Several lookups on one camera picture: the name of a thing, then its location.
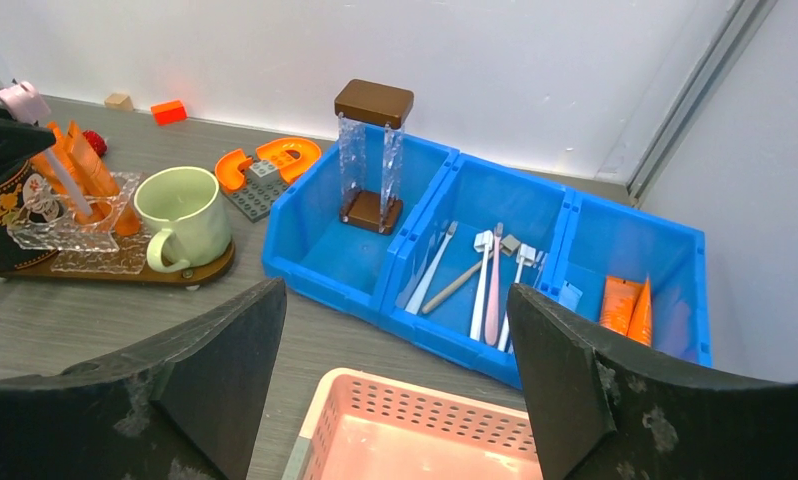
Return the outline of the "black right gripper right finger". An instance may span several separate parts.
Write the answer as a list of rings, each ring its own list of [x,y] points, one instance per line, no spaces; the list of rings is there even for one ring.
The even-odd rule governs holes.
[[[798,479],[798,383],[704,367],[513,286],[507,313],[546,479]]]

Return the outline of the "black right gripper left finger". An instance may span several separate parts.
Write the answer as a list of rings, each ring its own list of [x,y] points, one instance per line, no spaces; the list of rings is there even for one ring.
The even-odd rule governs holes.
[[[0,379],[0,479],[243,479],[280,345],[286,285],[52,376]]]

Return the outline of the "clear glass toothbrush holder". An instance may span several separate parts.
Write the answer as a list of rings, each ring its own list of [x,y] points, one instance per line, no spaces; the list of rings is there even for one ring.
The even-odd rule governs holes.
[[[69,208],[69,198],[46,186],[40,192],[57,200],[64,212],[57,219],[45,223],[20,219],[8,228],[9,235],[23,249],[115,252],[141,241],[147,241],[147,247],[151,235],[144,229],[131,236],[120,236],[115,232],[116,220],[126,205],[133,206],[135,191],[145,176],[140,173],[115,172],[113,178],[121,190],[117,196],[87,199],[91,205],[106,213],[104,219],[82,224],[76,213]]]

